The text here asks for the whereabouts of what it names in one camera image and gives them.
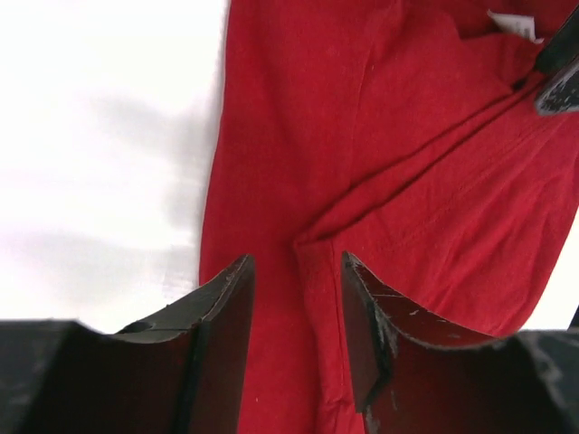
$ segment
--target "clothing label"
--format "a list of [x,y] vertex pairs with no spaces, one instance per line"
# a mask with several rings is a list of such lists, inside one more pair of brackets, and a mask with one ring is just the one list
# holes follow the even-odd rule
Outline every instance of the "clothing label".
[[495,14],[488,11],[488,15],[500,30],[513,33],[528,39],[530,42],[541,43],[544,39],[535,36],[535,17],[513,14]]

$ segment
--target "red fabric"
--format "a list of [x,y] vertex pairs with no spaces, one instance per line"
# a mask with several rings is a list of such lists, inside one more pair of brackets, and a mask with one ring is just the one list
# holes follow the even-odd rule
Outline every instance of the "red fabric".
[[541,47],[486,12],[548,36],[573,6],[233,0],[201,277],[257,261],[240,433],[363,432],[343,250],[457,323],[522,326],[579,203],[579,117],[536,115]]

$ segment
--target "white surface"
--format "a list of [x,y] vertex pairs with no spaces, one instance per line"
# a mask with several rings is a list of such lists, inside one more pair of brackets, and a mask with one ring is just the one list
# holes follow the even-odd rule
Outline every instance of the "white surface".
[[[104,332],[197,284],[226,0],[0,2],[0,317]],[[527,328],[579,304],[579,222]]]

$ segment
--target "red cloth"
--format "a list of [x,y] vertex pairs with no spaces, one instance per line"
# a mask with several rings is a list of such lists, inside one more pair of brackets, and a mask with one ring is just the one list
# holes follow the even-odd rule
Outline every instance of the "red cloth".
[[242,434],[363,432],[343,250],[465,326],[528,318],[579,203],[579,117],[535,113],[541,47],[486,12],[533,14],[541,37],[559,6],[233,0],[201,278],[257,260]]

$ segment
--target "red garment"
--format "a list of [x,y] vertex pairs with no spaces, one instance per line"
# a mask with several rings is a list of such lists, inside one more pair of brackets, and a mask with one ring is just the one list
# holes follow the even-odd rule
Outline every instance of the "red garment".
[[256,258],[240,433],[363,432],[343,250],[457,323],[522,326],[579,203],[579,117],[535,113],[541,47],[487,10],[542,37],[573,6],[233,0],[201,278]]

